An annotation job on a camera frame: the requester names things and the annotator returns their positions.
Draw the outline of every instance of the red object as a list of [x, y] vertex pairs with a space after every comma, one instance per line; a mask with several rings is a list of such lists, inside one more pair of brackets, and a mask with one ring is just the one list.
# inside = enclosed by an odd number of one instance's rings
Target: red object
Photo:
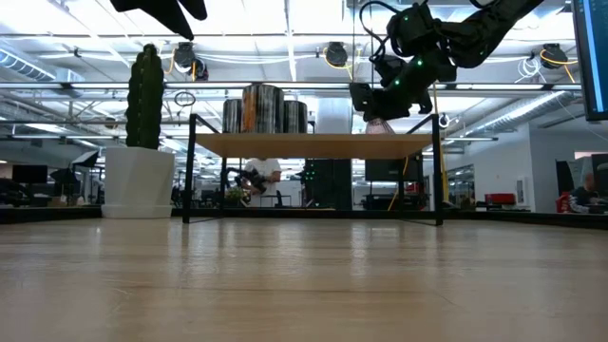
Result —
[[493, 205], [515, 205], [515, 194], [487, 194], [485, 203]]
[[417, 194], [418, 193], [418, 183], [414, 183], [414, 184], [410, 184], [408, 186], [406, 186], [406, 193], [407, 194]]
[[570, 209], [570, 193], [569, 192], [561, 193], [561, 196], [558, 199], [556, 199], [555, 204], [557, 206], [558, 213], [560, 213], [560, 214], [572, 213], [572, 210]]

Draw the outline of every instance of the metal canister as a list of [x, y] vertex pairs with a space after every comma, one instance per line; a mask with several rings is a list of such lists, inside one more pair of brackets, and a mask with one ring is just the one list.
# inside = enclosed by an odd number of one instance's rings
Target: metal canister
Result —
[[242, 121], [243, 101], [226, 100], [223, 112], [223, 133], [240, 133], [240, 123]]
[[285, 101], [285, 133], [308, 131], [308, 107], [300, 101]]
[[283, 90], [272, 85], [253, 84], [243, 89], [243, 133], [283, 132]]

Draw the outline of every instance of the potted plant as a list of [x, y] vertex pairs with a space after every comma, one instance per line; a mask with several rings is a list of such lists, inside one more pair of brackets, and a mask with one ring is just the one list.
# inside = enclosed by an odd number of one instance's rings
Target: potted plant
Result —
[[127, 147], [107, 148], [105, 154], [106, 218], [171, 217], [175, 157], [159, 151], [163, 87], [161, 58], [154, 45], [146, 45], [131, 67]]

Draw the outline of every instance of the spotlight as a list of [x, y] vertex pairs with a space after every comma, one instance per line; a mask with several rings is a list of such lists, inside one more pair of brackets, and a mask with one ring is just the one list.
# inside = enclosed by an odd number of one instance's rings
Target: spotlight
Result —
[[349, 55], [340, 42], [330, 42], [325, 55], [327, 57], [327, 62], [334, 67], [343, 67], [349, 60]]
[[173, 60], [182, 68], [192, 67], [192, 62], [197, 58], [194, 53], [194, 44], [190, 42], [179, 43], [175, 50]]
[[548, 69], [558, 69], [563, 63], [568, 62], [568, 56], [560, 48], [559, 44], [545, 44], [542, 46], [541, 64]]

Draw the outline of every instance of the shelf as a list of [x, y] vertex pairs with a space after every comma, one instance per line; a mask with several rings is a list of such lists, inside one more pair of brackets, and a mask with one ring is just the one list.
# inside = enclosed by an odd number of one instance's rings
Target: shelf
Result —
[[226, 158], [400, 159], [431, 145], [429, 134], [198, 134]]

